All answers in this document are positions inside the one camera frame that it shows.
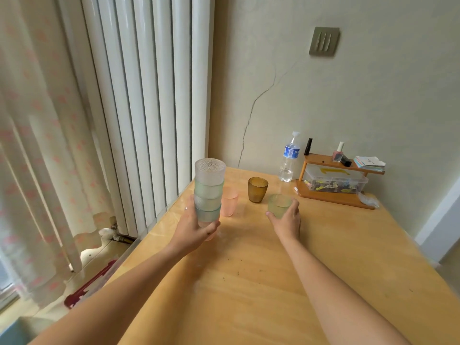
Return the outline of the clear water bottle blue label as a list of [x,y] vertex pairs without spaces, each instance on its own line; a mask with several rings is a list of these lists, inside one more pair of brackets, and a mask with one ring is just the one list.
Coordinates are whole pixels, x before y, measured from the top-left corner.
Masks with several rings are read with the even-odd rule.
[[285,145],[283,151],[283,161],[280,167],[278,177],[281,181],[289,183],[293,179],[293,167],[299,156],[300,146],[298,145],[300,132],[292,132],[292,138]]

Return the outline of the clear plastic bag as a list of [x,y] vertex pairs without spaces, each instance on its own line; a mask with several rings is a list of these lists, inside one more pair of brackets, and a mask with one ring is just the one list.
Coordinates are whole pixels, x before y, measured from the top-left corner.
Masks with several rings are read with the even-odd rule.
[[371,207],[372,209],[377,209],[380,207],[379,201],[374,197],[367,196],[363,192],[359,192],[357,196],[359,198],[360,203],[362,203],[363,205]]

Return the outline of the amber brown plastic cup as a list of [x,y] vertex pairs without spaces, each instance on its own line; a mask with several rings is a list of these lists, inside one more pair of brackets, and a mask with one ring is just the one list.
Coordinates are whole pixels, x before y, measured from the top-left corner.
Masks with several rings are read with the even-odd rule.
[[260,177],[248,180],[248,199],[252,203],[261,203],[268,189],[268,181]]

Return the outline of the white pink-dotted curtain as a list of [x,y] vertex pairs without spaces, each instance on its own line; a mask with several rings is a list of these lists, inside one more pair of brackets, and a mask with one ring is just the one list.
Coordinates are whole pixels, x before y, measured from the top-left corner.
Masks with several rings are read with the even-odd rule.
[[0,261],[20,297],[60,298],[114,210],[55,0],[0,0]]

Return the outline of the pink frosted plastic cup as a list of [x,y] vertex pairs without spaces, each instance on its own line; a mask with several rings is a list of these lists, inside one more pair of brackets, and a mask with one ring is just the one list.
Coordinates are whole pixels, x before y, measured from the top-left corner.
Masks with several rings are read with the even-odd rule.
[[224,187],[221,198],[220,214],[224,217],[230,217],[234,214],[238,203],[238,191],[232,188]]

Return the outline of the yellow-green frosted cup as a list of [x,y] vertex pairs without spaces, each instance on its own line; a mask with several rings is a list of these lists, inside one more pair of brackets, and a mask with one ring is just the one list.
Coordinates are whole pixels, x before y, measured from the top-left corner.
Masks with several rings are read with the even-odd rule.
[[285,212],[290,208],[292,198],[283,194],[272,194],[268,200],[268,212],[272,213],[277,219],[281,219]]

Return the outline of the clear plastic storage box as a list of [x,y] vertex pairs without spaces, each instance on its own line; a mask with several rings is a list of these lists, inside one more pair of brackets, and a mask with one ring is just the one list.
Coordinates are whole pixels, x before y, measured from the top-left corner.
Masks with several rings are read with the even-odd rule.
[[310,191],[357,194],[368,183],[361,172],[307,164],[304,177]]

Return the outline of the small wooden desk shelf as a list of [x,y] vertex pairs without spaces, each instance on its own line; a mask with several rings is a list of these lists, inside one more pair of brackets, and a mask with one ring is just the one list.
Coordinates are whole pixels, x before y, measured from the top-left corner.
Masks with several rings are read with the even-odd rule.
[[314,200],[319,200],[319,201],[347,205],[351,207],[358,207],[358,208],[373,210],[371,207],[368,207],[360,203],[357,194],[310,191],[306,183],[303,180],[307,164],[314,164],[314,165],[319,165],[323,167],[341,168],[341,169],[346,169],[346,170],[358,171],[358,172],[361,172],[365,177],[367,177],[369,173],[378,174],[377,172],[373,172],[373,171],[367,172],[366,170],[360,169],[356,166],[354,161],[351,167],[345,167],[339,162],[332,162],[332,156],[309,154],[308,156],[304,156],[304,163],[303,163],[303,166],[300,172],[300,176],[299,176],[299,179],[296,180],[296,185],[294,187],[297,194],[302,198],[314,199]]

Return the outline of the red plastic bar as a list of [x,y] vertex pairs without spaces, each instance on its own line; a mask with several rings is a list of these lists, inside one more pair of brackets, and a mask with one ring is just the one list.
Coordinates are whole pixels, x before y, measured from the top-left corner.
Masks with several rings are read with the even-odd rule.
[[79,301],[83,299],[89,293],[89,288],[91,285],[95,284],[96,282],[101,282],[102,278],[110,271],[112,266],[117,262],[118,259],[114,259],[108,262],[108,264],[95,276],[89,279],[82,287],[76,290],[73,294],[66,296],[64,300],[64,306],[67,309],[72,309]]

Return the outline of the radiator pipe valve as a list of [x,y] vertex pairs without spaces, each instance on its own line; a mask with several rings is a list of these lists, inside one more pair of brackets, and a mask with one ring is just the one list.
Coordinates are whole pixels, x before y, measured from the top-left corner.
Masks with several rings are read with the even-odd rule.
[[111,221],[111,226],[109,229],[110,233],[108,234],[110,237],[110,240],[128,244],[128,245],[132,245],[135,242],[136,238],[131,237],[131,236],[126,236],[126,235],[121,235],[119,233],[118,223],[115,217],[111,217],[110,221]]

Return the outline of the stack of notepads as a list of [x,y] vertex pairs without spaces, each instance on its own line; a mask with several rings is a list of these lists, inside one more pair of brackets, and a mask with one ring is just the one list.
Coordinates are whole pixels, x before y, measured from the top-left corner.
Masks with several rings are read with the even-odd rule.
[[365,156],[355,156],[354,163],[360,169],[364,169],[367,172],[373,171],[377,173],[384,173],[386,163],[379,160],[377,157],[365,157]]

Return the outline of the person's right hand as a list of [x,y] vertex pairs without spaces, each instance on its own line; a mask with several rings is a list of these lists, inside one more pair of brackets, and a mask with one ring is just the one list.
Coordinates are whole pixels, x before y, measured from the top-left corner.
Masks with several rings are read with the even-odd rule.
[[292,199],[290,208],[285,212],[280,220],[278,227],[273,227],[281,244],[300,241],[301,217],[299,212],[299,202]]

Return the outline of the teal frosted plastic cup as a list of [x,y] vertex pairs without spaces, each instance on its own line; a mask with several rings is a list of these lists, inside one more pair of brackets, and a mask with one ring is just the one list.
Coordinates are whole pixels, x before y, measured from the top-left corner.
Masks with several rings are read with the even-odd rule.
[[202,223],[210,223],[219,220],[221,206],[212,211],[202,210],[195,207],[197,220]]

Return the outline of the person's left hand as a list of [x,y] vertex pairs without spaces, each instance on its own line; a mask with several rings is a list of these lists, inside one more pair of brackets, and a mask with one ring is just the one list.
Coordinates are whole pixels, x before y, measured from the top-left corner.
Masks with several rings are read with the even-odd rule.
[[208,238],[202,238],[199,233],[194,195],[190,195],[186,209],[181,215],[168,247],[170,247],[178,257],[183,258],[196,250],[207,239]]

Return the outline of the pale green frosted cup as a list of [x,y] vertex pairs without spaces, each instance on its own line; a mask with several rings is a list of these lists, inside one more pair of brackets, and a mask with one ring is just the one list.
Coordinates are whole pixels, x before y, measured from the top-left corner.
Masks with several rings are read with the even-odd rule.
[[194,194],[202,199],[221,198],[223,193],[224,182],[219,185],[205,185],[197,179],[195,181]]
[[208,199],[204,197],[199,197],[197,194],[194,194],[194,204],[196,209],[204,212],[214,212],[219,210],[221,207],[221,196]]

